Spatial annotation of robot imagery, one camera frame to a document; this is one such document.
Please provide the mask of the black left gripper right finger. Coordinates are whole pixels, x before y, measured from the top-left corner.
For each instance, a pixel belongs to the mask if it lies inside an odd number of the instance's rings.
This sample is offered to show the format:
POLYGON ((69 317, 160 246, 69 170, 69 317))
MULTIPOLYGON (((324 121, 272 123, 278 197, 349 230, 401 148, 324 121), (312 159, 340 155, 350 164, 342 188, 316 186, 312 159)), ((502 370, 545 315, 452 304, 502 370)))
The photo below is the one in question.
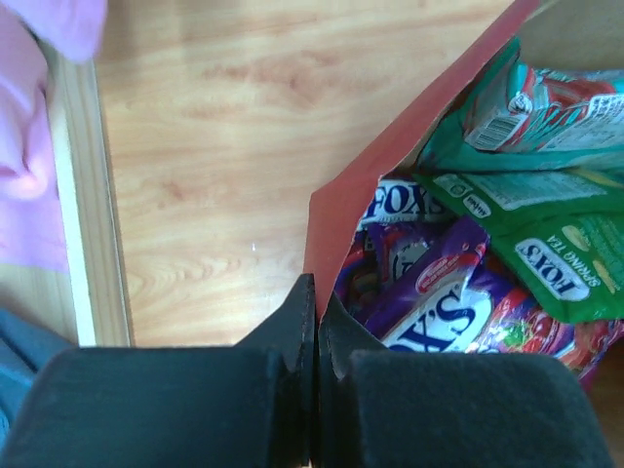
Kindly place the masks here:
POLYGON ((610 467, 576 377, 535 354, 385 348, 332 299, 320 321, 319 467, 610 467))

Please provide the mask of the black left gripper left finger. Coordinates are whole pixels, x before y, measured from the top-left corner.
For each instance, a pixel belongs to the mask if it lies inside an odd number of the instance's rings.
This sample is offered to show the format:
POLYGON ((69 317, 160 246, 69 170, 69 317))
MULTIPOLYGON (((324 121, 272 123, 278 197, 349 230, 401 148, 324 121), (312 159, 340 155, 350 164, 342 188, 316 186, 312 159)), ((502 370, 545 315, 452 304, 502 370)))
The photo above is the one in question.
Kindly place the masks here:
POLYGON ((300 467, 311 455, 315 288, 232 346, 65 351, 38 374, 5 467, 300 467))

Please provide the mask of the red paper bag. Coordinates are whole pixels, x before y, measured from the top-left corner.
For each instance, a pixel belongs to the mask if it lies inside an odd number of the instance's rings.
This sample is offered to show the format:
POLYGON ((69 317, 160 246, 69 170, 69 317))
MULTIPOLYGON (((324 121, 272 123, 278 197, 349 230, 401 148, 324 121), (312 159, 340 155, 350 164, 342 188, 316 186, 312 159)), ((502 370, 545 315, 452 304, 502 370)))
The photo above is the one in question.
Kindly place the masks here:
MULTIPOLYGON (((404 177, 416 181, 417 174, 514 173, 432 171, 418 164, 440 121, 456 108, 487 63, 514 37, 521 41, 522 60, 533 67, 623 72, 621 2, 513 3, 339 176, 312 195, 304 267, 314 276, 319 321, 332 299, 340 301, 334 292, 335 281, 359 221, 382 180, 404 177)), ((531 293, 492 250, 490 237, 485 261, 531 293)))

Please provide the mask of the green candy packet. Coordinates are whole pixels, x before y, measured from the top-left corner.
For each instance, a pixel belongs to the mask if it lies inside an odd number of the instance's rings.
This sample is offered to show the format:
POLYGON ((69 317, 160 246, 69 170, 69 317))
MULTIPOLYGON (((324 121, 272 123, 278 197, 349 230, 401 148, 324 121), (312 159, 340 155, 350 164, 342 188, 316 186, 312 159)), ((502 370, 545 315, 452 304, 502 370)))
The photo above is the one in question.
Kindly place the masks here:
POLYGON ((623 316, 623 175, 587 170, 417 174, 559 321, 623 316))

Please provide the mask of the teal candy packet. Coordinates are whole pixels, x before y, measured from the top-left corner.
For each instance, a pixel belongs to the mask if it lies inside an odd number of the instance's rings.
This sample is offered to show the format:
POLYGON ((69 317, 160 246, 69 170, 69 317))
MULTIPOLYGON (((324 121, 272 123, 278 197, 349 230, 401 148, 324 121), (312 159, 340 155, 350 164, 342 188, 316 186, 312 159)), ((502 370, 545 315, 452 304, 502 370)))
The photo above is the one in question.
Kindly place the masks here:
POLYGON ((432 171, 623 168, 623 72, 537 68, 512 38, 439 123, 418 158, 432 171))

